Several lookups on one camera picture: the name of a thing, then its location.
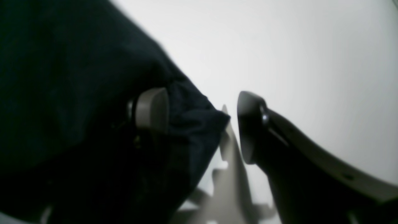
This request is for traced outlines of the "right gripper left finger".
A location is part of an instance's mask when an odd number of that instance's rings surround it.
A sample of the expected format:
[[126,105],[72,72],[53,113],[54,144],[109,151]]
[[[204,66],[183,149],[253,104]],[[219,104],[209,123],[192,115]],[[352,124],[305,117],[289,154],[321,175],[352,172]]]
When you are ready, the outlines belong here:
[[158,147],[168,133],[169,98],[165,87],[148,89],[126,103],[126,119],[136,147]]

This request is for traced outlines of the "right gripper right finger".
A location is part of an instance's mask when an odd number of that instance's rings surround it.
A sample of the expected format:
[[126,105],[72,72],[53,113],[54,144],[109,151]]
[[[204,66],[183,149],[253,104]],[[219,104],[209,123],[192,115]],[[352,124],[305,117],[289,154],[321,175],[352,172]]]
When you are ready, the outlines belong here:
[[265,100],[242,91],[241,152],[267,175],[283,224],[396,224],[397,186],[328,153]]

